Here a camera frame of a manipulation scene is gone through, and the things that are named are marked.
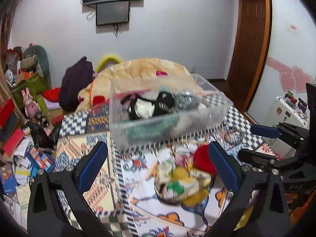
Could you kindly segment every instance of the brown door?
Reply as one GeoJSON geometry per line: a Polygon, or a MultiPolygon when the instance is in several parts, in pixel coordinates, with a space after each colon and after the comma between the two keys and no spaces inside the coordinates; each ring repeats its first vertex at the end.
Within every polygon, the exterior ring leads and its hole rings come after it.
{"type": "Polygon", "coordinates": [[[239,0],[237,34],[227,84],[228,97],[241,112],[247,109],[245,102],[257,74],[265,18],[265,0],[239,0]]]}

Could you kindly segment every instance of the red book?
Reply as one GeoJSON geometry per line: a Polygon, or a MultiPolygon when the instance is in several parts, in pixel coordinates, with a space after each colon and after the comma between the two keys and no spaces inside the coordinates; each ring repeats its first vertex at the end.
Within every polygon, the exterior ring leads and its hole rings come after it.
{"type": "Polygon", "coordinates": [[[0,107],[0,129],[2,129],[7,122],[9,116],[14,111],[14,102],[12,99],[6,100],[0,107]]]}
{"type": "Polygon", "coordinates": [[[3,150],[9,157],[11,156],[12,152],[18,146],[20,141],[24,138],[24,132],[19,128],[15,130],[13,135],[7,140],[5,145],[3,146],[3,150]]]}

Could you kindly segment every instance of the yellow blanket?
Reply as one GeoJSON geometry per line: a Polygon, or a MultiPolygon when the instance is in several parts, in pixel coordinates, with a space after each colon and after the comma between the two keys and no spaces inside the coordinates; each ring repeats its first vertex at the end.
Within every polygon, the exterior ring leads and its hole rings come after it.
{"type": "Polygon", "coordinates": [[[84,100],[79,104],[76,112],[90,109],[95,96],[109,99],[111,80],[152,77],[156,76],[156,71],[164,71],[168,75],[190,74],[184,66],[168,60],[145,58],[125,61],[101,71],[91,84],[79,92],[78,97],[84,100]]]}

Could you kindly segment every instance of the bolt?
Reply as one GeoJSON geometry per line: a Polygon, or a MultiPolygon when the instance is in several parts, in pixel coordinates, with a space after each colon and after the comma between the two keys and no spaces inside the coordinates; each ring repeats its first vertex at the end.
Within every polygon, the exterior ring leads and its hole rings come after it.
{"type": "Polygon", "coordinates": [[[274,174],[274,175],[278,175],[279,174],[279,170],[277,170],[277,169],[272,169],[272,174],[274,174]]]}
{"type": "Polygon", "coordinates": [[[74,166],[73,166],[73,165],[68,165],[68,166],[66,167],[66,171],[68,171],[68,172],[72,171],[73,169],[74,169],[74,166]]]}
{"type": "Polygon", "coordinates": [[[42,174],[44,174],[44,172],[45,172],[45,170],[44,169],[39,169],[38,171],[37,171],[37,174],[38,175],[42,175],[42,174]]]}
{"type": "Polygon", "coordinates": [[[248,172],[250,170],[250,167],[248,165],[242,165],[241,166],[241,170],[245,171],[245,172],[248,172]]]}

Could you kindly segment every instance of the door frame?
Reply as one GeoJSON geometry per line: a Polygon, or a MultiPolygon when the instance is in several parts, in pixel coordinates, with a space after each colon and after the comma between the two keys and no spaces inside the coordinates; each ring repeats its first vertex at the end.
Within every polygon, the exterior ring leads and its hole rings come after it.
{"type": "MultiPolygon", "coordinates": [[[[238,47],[238,40],[240,35],[240,27],[241,27],[241,0],[239,0],[239,9],[238,9],[238,23],[237,23],[237,32],[236,32],[236,40],[235,40],[235,47],[233,52],[233,58],[231,61],[231,66],[234,64],[234,61],[236,60],[236,56],[234,56],[235,52],[237,51],[238,47]]],[[[240,108],[240,112],[244,113],[248,110],[252,99],[256,93],[256,90],[258,88],[263,69],[265,66],[265,61],[267,59],[269,45],[270,45],[270,37],[271,37],[271,29],[272,29],[272,0],[265,0],[265,26],[264,26],[264,34],[263,34],[263,43],[262,43],[262,49],[259,56],[259,62],[257,65],[255,77],[253,78],[250,90],[247,94],[246,100],[244,101],[244,104],[242,108],[240,108]]],[[[227,77],[227,82],[229,82],[229,79],[233,77],[230,73],[227,77]]]]}

